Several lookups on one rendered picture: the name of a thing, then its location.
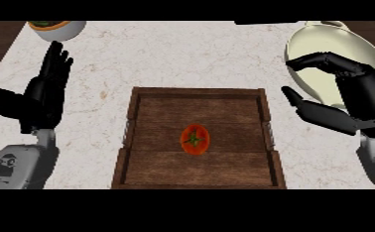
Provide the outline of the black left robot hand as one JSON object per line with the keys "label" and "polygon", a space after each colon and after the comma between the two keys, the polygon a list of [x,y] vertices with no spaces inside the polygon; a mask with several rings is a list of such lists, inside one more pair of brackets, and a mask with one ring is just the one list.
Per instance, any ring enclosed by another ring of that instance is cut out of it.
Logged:
{"label": "black left robot hand", "polygon": [[0,88],[0,116],[19,121],[21,134],[54,129],[61,121],[72,64],[63,44],[51,41],[39,73],[30,78],[24,92],[17,94]]}

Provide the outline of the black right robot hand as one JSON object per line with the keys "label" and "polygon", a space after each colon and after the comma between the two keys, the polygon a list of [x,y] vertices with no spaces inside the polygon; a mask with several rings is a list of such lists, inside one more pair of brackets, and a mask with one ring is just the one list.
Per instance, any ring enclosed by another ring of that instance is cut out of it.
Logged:
{"label": "black right robot hand", "polygon": [[302,99],[287,86],[280,88],[299,119],[349,136],[360,132],[375,139],[375,68],[334,53],[312,53],[284,62],[293,71],[314,67],[334,76],[346,111]]}

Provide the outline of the pale cream pot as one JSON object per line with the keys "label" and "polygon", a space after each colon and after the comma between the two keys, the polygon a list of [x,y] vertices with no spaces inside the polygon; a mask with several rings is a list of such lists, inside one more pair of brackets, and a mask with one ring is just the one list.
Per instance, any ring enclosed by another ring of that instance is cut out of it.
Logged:
{"label": "pale cream pot", "polygon": [[[349,31],[339,21],[305,21],[284,44],[283,58],[299,58],[312,53],[332,52],[375,68],[375,46]],[[301,90],[321,104],[343,109],[334,76],[317,68],[287,71]]]}

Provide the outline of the red tomato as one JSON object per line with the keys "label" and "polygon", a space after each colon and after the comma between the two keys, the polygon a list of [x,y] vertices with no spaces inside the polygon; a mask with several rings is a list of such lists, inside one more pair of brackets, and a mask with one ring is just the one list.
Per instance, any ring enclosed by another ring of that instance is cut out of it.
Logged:
{"label": "red tomato", "polygon": [[179,146],[182,151],[194,156],[200,156],[210,144],[210,136],[206,128],[199,124],[190,124],[179,135]]}

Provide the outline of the brown wooden tray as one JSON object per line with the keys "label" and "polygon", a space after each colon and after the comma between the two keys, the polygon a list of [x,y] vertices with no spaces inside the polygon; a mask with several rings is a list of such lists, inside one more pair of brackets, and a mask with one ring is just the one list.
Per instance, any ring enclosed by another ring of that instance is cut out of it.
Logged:
{"label": "brown wooden tray", "polygon": [[110,186],[283,189],[265,91],[132,88]]}

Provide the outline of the white bowl with orange rim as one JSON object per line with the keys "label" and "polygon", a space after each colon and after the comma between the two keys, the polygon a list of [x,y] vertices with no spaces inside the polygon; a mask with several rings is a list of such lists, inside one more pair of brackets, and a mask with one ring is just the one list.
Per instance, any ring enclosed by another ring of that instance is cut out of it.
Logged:
{"label": "white bowl with orange rim", "polygon": [[82,31],[86,22],[85,21],[63,21],[54,26],[38,27],[32,23],[27,23],[30,29],[47,42],[63,42],[72,39]]}

